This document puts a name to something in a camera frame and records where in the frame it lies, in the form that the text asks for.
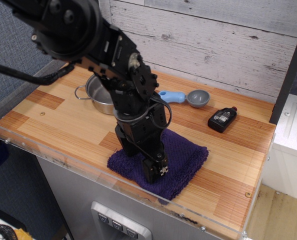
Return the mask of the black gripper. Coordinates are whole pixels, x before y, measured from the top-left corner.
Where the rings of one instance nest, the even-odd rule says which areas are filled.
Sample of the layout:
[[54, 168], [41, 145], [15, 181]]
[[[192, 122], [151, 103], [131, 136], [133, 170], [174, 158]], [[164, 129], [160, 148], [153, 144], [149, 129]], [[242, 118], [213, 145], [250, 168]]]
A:
[[128, 157], [142, 153], [145, 179], [152, 184], [168, 171], [168, 159], [161, 140], [162, 132], [169, 126], [165, 108], [169, 104], [162, 99], [151, 99], [144, 110], [127, 114], [117, 110], [114, 101], [113, 114], [117, 125], [115, 134]]

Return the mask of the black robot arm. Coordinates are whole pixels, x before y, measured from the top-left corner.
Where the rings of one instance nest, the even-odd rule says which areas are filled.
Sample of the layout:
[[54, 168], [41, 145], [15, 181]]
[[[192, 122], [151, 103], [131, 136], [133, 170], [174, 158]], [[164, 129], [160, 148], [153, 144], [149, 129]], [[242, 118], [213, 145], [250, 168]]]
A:
[[145, 179], [168, 171], [161, 135], [170, 124], [168, 104], [156, 92], [157, 76], [135, 43], [101, 15], [95, 0], [7, 0], [15, 17], [31, 26], [37, 48], [56, 60], [94, 73], [109, 92], [115, 133], [128, 156], [144, 155]]

